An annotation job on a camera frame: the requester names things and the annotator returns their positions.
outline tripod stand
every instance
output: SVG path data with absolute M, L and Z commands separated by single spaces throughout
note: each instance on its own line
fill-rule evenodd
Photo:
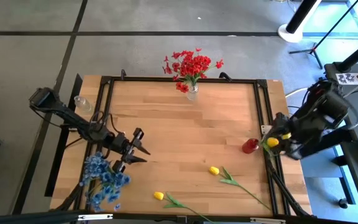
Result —
M 353 9 L 353 7 L 358 3 L 358 0 L 356 0 L 353 5 L 343 14 L 343 16 L 335 23 L 335 25 L 327 32 L 327 34 L 316 44 L 314 43 L 311 49 L 306 50 L 296 50 L 291 51 L 289 54 L 297 54 L 297 53 L 308 53 L 310 55 L 314 54 L 314 57 L 317 60 L 318 65 L 320 66 L 320 69 L 323 69 L 323 64 L 321 64 L 320 58 L 317 56 L 316 49 L 318 46 L 324 41 L 325 38 L 328 37 L 328 35 L 335 29 L 335 27 L 345 18 L 345 16 Z

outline glass vase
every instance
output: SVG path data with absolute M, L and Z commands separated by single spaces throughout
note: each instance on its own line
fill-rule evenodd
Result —
M 191 84 L 189 86 L 189 91 L 187 92 L 187 98 L 191 101 L 196 100 L 197 94 L 198 94 L 198 84 L 197 83 L 195 85 Z

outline white stand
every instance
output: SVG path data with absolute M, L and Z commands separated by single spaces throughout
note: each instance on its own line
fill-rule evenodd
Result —
M 285 41 L 287 42 L 291 42 L 291 43 L 298 43 L 299 41 L 302 40 L 303 38 L 303 27 L 305 26 L 305 24 L 308 22 L 309 18 L 311 17 L 311 15 L 313 15 L 313 13 L 315 12 L 315 10 L 317 9 L 318 5 L 320 4 L 321 0 L 317 0 L 315 2 L 315 4 L 313 5 L 313 7 L 310 9 L 310 11 L 307 13 L 307 15 L 305 16 L 305 18 L 303 19 L 303 21 L 301 22 L 301 24 L 298 26 L 297 30 L 295 31 L 295 33 L 291 34 L 289 32 L 287 32 L 286 28 L 287 28 L 287 24 L 283 24 L 278 28 L 278 35 Z

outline concrete floor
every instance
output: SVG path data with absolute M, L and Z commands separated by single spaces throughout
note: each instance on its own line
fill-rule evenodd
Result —
M 80 0 L 48 1 L 47 4 L 37 0 L 0 0 L 0 30 L 71 31 L 80 5 Z M 341 4 L 323 3 L 316 12 L 320 16 L 312 17 L 305 30 L 325 32 L 331 20 L 328 25 L 321 22 L 322 12 L 331 12 L 329 16 L 337 18 L 343 10 Z M 218 0 L 93 0 L 88 3 L 80 30 L 276 32 L 292 14 L 286 3 L 270 0 L 224 3 Z M 347 25 L 338 27 L 337 32 L 357 32 L 351 18 L 346 18 L 344 23 Z M 0 146 L 0 215 L 9 213 L 12 208 L 41 122 L 29 109 L 28 98 L 37 87 L 53 86 L 68 39 L 0 36 L 0 138 L 4 141 Z M 119 75 L 124 68 L 130 76 L 164 76 L 161 63 L 165 55 L 195 47 L 203 48 L 213 60 L 223 58 L 223 70 L 233 78 L 279 79 L 284 82 L 285 91 L 291 92 L 310 86 L 323 76 L 323 71 L 312 56 L 290 55 L 288 51 L 308 49 L 318 40 L 304 38 L 299 44 L 289 44 L 279 37 L 77 37 L 60 96 L 68 101 L 77 73 Z M 357 48 L 358 39 L 327 39 L 318 53 L 323 63 L 331 63 L 345 59 Z M 210 77 L 217 75 L 218 72 L 209 74 Z M 300 93 L 290 97 L 288 104 L 299 105 L 302 96 Z M 44 197 L 44 191 L 58 135 L 59 129 L 50 126 L 25 213 L 48 209 L 50 199 Z M 317 198 L 313 192 L 309 194 L 312 209 L 319 216 L 321 212 L 315 207 L 320 205 L 320 200 L 313 200 Z M 333 207 L 330 214 L 322 215 L 336 219 L 341 212 L 341 208 Z

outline wooden table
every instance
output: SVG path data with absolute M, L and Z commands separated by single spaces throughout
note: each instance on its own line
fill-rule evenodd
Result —
M 100 76 L 85 76 L 81 96 L 93 105 Z M 268 80 L 272 112 L 288 113 L 282 83 Z M 136 151 L 146 163 L 127 165 L 132 182 L 122 189 L 120 213 L 193 215 L 182 208 L 163 208 L 167 201 L 153 193 L 170 192 L 177 200 L 204 215 L 271 217 L 272 212 L 242 189 L 219 182 L 209 167 L 224 166 L 246 189 L 270 206 L 269 187 L 262 150 L 244 154 L 241 145 L 260 138 L 254 89 L 250 84 L 200 83 L 197 101 L 175 89 L 172 82 L 114 82 L 111 113 L 114 124 L 132 139 L 136 127 L 143 129 L 143 146 L 151 156 Z M 264 121 L 267 114 L 264 103 Z M 90 114 L 81 114 L 89 120 Z M 69 135 L 67 143 L 78 138 Z M 85 141 L 65 150 L 50 208 L 59 206 L 78 183 L 85 153 Z M 109 160 L 119 155 L 110 153 Z M 286 186 L 300 205 L 311 213 L 305 180 L 299 161 L 282 156 Z M 281 196 L 276 188 L 278 207 Z M 107 212 L 115 204 L 102 203 Z

